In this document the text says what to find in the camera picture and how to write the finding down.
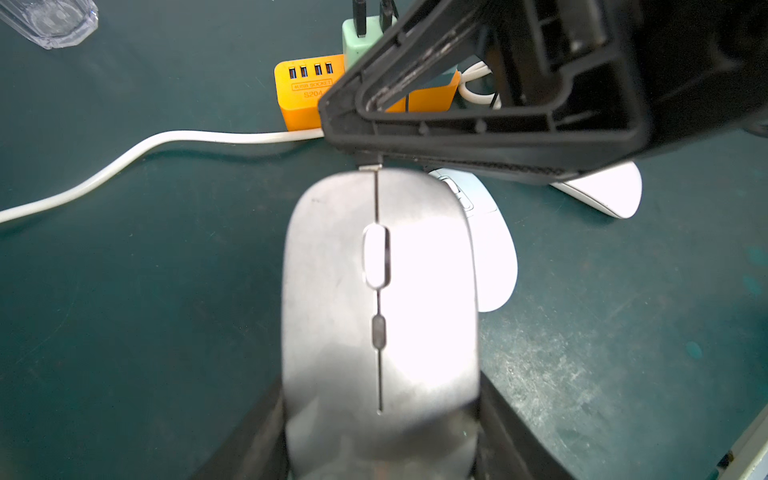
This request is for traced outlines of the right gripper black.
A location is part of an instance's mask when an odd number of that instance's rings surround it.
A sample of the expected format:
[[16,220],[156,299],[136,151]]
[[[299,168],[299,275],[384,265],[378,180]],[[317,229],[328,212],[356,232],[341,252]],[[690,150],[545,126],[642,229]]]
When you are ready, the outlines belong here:
[[764,1],[636,1],[633,35],[654,131],[670,149],[767,118]]

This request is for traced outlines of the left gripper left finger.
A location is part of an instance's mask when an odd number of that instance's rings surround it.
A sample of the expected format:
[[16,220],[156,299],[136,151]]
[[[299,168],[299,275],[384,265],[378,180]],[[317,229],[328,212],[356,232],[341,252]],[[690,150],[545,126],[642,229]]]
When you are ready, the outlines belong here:
[[277,378],[190,479],[287,479],[283,390]]

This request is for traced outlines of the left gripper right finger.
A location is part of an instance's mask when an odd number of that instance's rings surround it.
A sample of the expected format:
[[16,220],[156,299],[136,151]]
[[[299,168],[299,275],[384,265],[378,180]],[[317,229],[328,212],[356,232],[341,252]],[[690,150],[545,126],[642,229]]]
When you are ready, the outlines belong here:
[[477,479],[574,480],[481,373]]

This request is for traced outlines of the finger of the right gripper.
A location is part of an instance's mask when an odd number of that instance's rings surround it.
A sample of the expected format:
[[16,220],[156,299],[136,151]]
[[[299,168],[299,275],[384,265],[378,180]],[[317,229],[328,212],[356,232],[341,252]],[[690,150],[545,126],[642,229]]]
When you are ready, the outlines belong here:
[[[328,142],[526,183],[625,161],[652,120],[628,1],[416,1],[322,97]],[[392,106],[470,58],[501,106],[395,113]]]

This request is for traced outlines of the white wireless mouse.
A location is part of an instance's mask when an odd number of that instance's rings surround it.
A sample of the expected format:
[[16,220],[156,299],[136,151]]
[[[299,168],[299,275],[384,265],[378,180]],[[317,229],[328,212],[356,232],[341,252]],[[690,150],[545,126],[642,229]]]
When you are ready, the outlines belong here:
[[637,165],[624,162],[551,187],[615,219],[629,219],[639,209],[643,183]]

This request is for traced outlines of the silver wireless mouse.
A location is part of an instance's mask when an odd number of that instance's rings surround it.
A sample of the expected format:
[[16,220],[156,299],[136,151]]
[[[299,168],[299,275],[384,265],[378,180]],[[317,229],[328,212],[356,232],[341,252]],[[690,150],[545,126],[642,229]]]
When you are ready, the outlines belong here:
[[479,433],[478,307],[458,199],[420,171],[327,177],[289,222],[285,435],[297,479],[466,479]]

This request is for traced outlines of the light blue wireless mouse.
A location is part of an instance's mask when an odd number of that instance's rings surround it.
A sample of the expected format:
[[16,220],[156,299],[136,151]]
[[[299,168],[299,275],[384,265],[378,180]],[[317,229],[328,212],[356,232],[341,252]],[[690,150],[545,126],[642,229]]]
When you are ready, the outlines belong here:
[[447,168],[430,175],[445,183],[464,209],[472,237],[478,311],[500,309],[509,301],[518,279],[517,252],[502,213],[477,176]]

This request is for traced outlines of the mint green charger plug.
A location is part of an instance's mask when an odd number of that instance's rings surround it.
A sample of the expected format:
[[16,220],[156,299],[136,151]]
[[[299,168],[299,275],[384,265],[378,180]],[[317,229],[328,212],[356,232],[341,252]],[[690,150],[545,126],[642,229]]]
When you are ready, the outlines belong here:
[[378,15],[366,17],[366,34],[358,36],[353,18],[342,23],[342,53],[345,69],[352,66],[382,37]]

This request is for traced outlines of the orange power strip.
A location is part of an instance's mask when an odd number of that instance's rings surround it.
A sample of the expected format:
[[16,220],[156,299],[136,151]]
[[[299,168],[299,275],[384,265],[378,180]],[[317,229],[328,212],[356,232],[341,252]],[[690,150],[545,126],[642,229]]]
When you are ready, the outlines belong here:
[[[343,54],[280,62],[274,69],[277,102],[289,131],[321,127],[318,102],[345,73]],[[444,112],[452,103],[460,73],[449,69],[399,100],[388,113]]]

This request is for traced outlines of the clear glass cup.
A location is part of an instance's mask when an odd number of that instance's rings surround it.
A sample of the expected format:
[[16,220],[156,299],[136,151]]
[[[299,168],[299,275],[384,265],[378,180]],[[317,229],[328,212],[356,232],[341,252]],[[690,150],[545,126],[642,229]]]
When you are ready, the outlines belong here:
[[91,0],[2,0],[1,19],[46,50],[77,46],[95,32],[99,11]]

